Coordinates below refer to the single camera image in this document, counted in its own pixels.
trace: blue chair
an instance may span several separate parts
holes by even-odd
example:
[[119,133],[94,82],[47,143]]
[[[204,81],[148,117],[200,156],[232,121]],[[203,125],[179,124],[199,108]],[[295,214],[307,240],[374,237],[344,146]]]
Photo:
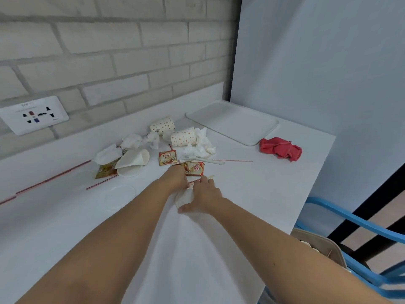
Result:
[[[351,212],[342,209],[334,204],[331,204],[324,199],[317,197],[308,197],[305,203],[321,206],[353,223],[356,223],[357,225],[365,229],[368,229],[376,233],[377,235],[381,235],[395,242],[405,244],[405,235],[395,233],[393,231],[382,228],[381,226],[378,226],[374,223],[361,219],[358,216],[352,214]],[[303,230],[307,230],[312,233],[316,233],[315,231],[311,230],[310,228],[308,228],[299,221],[297,221],[296,227],[301,228]],[[402,261],[397,265],[392,266],[389,269],[383,271],[382,273],[377,274],[369,270],[362,264],[360,264],[358,261],[353,259],[348,254],[344,252],[342,253],[346,260],[347,267],[352,271],[352,274],[357,278],[359,278],[370,288],[377,291],[380,295],[388,299],[405,299],[405,290],[385,290],[381,288],[381,286],[385,284],[387,285],[405,284],[405,276],[401,276],[402,274],[405,273],[405,261]]]

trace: wall socket panel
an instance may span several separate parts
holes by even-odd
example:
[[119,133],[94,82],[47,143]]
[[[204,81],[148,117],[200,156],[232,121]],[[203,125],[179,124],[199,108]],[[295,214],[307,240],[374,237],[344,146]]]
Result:
[[16,135],[23,135],[69,120],[68,114],[56,96],[2,108],[0,117]]

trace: red cloth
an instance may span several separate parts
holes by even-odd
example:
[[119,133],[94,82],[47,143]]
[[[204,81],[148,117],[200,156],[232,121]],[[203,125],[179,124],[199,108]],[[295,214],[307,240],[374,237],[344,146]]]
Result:
[[287,158],[290,161],[297,161],[301,157],[302,149],[297,145],[292,145],[291,141],[274,137],[269,140],[262,138],[259,142],[261,152],[277,155],[279,159]]

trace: brick wall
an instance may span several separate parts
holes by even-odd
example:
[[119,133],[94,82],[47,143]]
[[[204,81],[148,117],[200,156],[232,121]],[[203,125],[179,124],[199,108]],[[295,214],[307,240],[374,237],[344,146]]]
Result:
[[0,107],[56,95],[70,120],[0,158],[225,81],[239,0],[0,0]]

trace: human arm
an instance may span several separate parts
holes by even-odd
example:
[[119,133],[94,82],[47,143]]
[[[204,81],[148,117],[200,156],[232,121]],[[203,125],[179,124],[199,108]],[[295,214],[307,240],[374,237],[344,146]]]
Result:
[[195,182],[180,213],[212,215],[228,232],[278,303],[388,304],[332,260],[222,197],[213,179]]
[[187,186],[184,168],[170,167],[85,236],[16,304],[120,303],[169,195]]

